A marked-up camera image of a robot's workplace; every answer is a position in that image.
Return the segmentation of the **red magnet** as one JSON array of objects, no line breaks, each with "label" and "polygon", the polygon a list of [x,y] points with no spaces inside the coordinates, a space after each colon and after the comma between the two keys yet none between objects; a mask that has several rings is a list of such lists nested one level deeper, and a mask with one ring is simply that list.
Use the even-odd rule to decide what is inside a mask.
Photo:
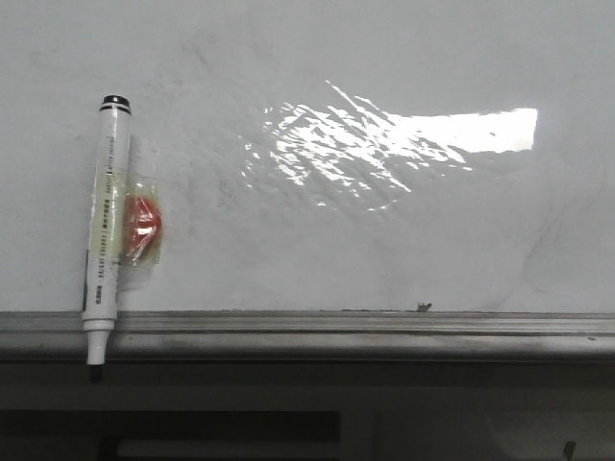
[{"label": "red magnet", "polygon": [[122,262],[131,267],[149,267],[159,262],[163,214],[158,190],[144,179],[132,181],[125,194]]}]

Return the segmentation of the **white whiteboard marker pen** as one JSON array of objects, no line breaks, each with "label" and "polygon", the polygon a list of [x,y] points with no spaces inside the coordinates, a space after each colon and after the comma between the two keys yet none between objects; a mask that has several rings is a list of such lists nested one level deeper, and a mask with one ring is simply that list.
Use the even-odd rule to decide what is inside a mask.
[{"label": "white whiteboard marker pen", "polygon": [[95,150],[95,179],[86,253],[82,309],[89,379],[98,383],[118,311],[123,218],[129,168],[131,104],[120,95],[103,98]]}]

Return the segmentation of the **white whiteboard surface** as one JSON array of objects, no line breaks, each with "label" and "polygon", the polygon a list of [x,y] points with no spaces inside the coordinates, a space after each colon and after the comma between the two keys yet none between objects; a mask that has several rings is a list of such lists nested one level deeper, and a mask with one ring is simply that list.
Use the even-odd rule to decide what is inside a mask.
[{"label": "white whiteboard surface", "polygon": [[113,93],[127,309],[614,308],[610,1],[3,2],[3,309],[80,308]]}]

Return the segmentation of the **aluminium whiteboard tray rail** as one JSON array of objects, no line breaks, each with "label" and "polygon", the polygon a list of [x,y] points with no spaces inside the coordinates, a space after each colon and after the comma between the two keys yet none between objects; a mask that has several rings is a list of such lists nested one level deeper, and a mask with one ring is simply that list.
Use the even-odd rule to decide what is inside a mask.
[{"label": "aluminium whiteboard tray rail", "polygon": [[125,311],[108,361],[614,358],[610,314]]}]

